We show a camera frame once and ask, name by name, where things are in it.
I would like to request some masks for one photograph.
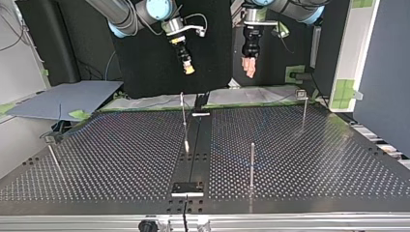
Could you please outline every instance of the metal clamp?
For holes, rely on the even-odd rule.
[[[278,26],[278,22],[274,20],[268,21],[244,21],[245,25],[249,26]]]
[[[196,32],[196,35],[198,35],[199,37],[205,37],[205,34],[206,34],[205,28],[203,26],[196,26],[196,25],[184,26],[183,28],[181,28],[177,31],[167,33],[166,36],[173,36],[173,35],[176,35],[178,33],[188,31],[190,29],[194,29],[195,32]]]
[[[182,18],[180,17],[176,17],[176,18],[173,18],[167,21],[165,24],[162,25],[162,29],[165,31],[167,37],[176,35],[181,32],[188,31],[190,29],[195,30],[196,34],[199,37],[205,37],[205,34],[206,34],[206,29],[203,26],[198,26],[198,25],[185,26],[184,23],[182,22]]]

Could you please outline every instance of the gray panel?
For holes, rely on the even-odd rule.
[[[201,124],[199,132],[211,134],[211,161],[194,168],[205,170],[202,178],[192,174],[206,189],[195,213],[410,211],[410,171],[334,114],[309,107],[302,118],[302,106],[213,110],[212,131]]]
[[[75,84],[61,84],[18,104],[7,114],[79,122],[81,119],[75,119],[69,113],[75,110],[93,113],[122,84],[123,82],[120,81],[81,81]]]
[[[44,153],[0,181],[0,215],[171,213],[171,182],[190,175],[190,162],[179,161],[181,117],[179,111],[97,115],[55,148],[60,165]]]
[[[382,0],[374,24],[354,117],[401,152],[410,154],[410,1]]]

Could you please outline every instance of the metal rod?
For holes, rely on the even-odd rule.
[[[190,144],[188,142],[188,129],[187,129],[187,117],[185,116],[185,101],[184,101],[184,93],[181,93],[181,106],[182,106],[182,117],[183,117],[183,125],[184,125],[184,131],[185,131],[185,150],[187,153],[190,151]]]
[[[57,157],[55,156],[54,149],[52,148],[51,144],[48,144],[47,147],[48,147],[48,150],[50,151],[50,154],[51,154],[52,159],[54,160],[55,164],[57,166],[60,166],[60,163],[58,163]]]
[[[253,194],[253,168],[254,168],[254,161],[255,161],[255,144],[250,144],[250,190],[251,194]]]
[[[307,117],[307,109],[308,109],[308,98],[305,98],[304,124],[305,124],[305,119],[306,119],[306,117]]]

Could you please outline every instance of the metal bracket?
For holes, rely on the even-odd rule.
[[[202,183],[175,183],[172,187],[172,197],[203,197]]]
[[[188,30],[190,30],[190,29],[194,29],[195,32],[196,32],[196,34],[197,34],[199,37],[205,37],[205,34],[206,34],[205,28],[204,28],[203,26],[196,26],[196,25],[188,25],[188,26],[185,26],[185,27],[183,27],[183,28],[181,28],[181,29],[179,29],[179,30],[177,30],[177,31],[167,33],[166,36],[168,36],[168,37],[169,37],[169,36],[173,36],[173,35],[176,35],[176,34],[178,34],[178,33],[188,31]]]
[[[361,101],[363,99],[363,94],[357,90],[355,90],[355,95],[353,96],[355,100]]]
[[[249,26],[278,26],[278,22],[274,20],[268,21],[244,21],[245,25]]]

